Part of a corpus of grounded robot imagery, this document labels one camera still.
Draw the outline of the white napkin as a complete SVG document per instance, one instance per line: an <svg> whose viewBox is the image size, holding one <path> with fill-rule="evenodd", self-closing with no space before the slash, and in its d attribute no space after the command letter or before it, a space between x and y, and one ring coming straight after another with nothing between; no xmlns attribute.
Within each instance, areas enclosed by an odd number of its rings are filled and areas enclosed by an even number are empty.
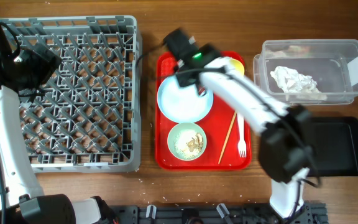
<svg viewBox="0 0 358 224"><path fill-rule="evenodd" d="M327 100L327 96L318 90L317 82L313 80L312 76L283 66L277 66L274 71L270 72L270 76L284 93L293 93L297 99Z"/></svg>

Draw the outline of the light blue plate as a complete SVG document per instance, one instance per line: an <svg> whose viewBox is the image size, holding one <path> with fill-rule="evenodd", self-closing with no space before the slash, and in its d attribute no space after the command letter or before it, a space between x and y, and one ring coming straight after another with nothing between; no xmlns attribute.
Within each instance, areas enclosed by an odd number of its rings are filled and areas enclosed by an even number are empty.
<svg viewBox="0 0 358 224"><path fill-rule="evenodd" d="M211 90L198 94L196 86L180 87L175 77L163 80L157 90L157 105L161 113L175 123L195 123L202 120L213 106Z"/></svg>

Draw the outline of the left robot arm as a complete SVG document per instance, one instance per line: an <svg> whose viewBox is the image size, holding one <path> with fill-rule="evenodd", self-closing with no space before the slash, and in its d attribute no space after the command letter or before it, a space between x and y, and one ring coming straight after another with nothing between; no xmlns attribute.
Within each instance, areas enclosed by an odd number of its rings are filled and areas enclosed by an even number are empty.
<svg viewBox="0 0 358 224"><path fill-rule="evenodd" d="M12 49L11 33L0 22L0 223L118 223L99 196L72 202L44 194L27 155L19 105L43 94L42 85L62 60L42 44Z"/></svg>

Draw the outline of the green bowl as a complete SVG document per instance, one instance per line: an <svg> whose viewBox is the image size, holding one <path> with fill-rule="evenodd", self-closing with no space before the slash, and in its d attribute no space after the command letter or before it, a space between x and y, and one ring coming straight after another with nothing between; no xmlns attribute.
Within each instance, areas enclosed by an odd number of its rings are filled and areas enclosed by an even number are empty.
<svg viewBox="0 0 358 224"><path fill-rule="evenodd" d="M175 125L167 137L171 154L181 161L193 161L206 149L207 137L203 129L195 123Z"/></svg>

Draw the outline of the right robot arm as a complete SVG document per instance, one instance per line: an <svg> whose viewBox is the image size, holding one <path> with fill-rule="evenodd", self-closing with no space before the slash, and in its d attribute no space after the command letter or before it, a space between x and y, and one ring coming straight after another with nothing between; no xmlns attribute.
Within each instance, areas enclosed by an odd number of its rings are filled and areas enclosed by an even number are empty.
<svg viewBox="0 0 358 224"><path fill-rule="evenodd" d="M303 206L306 177L316 169L311 113L304 106L288 106L269 96L236 71L216 47L198 47L181 28L169 33L163 45L181 63L173 74L180 87L211 90L260 136L258 160L272 180L269 204L291 223Z"/></svg>

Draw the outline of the yellow plastic cup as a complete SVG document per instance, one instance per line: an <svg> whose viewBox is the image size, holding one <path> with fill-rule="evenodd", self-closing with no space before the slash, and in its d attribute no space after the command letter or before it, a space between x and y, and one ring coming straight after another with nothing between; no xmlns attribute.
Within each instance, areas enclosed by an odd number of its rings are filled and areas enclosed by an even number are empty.
<svg viewBox="0 0 358 224"><path fill-rule="evenodd" d="M238 61L238 60L236 60L234 58L230 58L229 62L234 67L234 70L236 71L236 73L238 75L240 75L242 77L245 75L244 65L240 61Z"/></svg>

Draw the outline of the rice and food scraps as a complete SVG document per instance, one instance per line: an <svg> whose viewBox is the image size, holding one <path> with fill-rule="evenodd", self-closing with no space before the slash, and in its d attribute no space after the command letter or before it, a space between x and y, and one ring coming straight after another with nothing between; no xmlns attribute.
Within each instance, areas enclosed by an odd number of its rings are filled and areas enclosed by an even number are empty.
<svg viewBox="0 0 358 224"><path fill-rule="evenodd" d="M185 159L196 157L204 145L201 133L197 133L192 129L180 131L174 143L176 152Z"/></svg>

